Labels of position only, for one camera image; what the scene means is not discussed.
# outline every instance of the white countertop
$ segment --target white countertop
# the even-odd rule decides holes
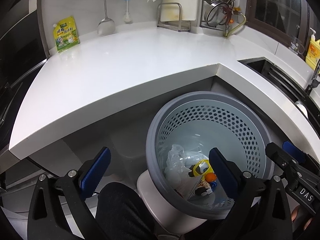
[[[150,28],[83,42],[55,54],[40,70],[20,107],[9,150],[25,158],[113,113],[218,75],[268,114],[297,147],[320,159],[320,140],[302,113],[237,62],[253,57],[268,58],[304,86],[301,73],[236,35],[225,39]]]

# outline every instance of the orange fruit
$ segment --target orange fruit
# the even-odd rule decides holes
[[[206,182],[213,182],[217,179],[217,175],[214,174],[213,172],[207,173],[205,175],[205,181]]]

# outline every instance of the dish soap bottle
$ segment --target dish soap bottle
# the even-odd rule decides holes
[[[312,28],[310,29],[313,31],[313,34],[311,35],[306,63],[314,70],[318,60],[320,59],[320,40],[316,41],[316,31]]]

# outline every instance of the sink basin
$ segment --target sink basin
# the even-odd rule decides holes
[[[264,57],[239,60],[239,62],[267,79],[271,84],[284,93],[293,104],[299,100],[307,109],[308,118],[306,117],[306,119],[320,138],[319,108],[305,93],[304,89],[300,87],[300,85],[284,73],[277,65]]]

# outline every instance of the yellow seasoning packet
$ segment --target yellow seasoning packet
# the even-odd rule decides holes
[[[53,27],[53,36],[58,52],[62,52],[80,43],[75,19],[72,16],[59,21]]]

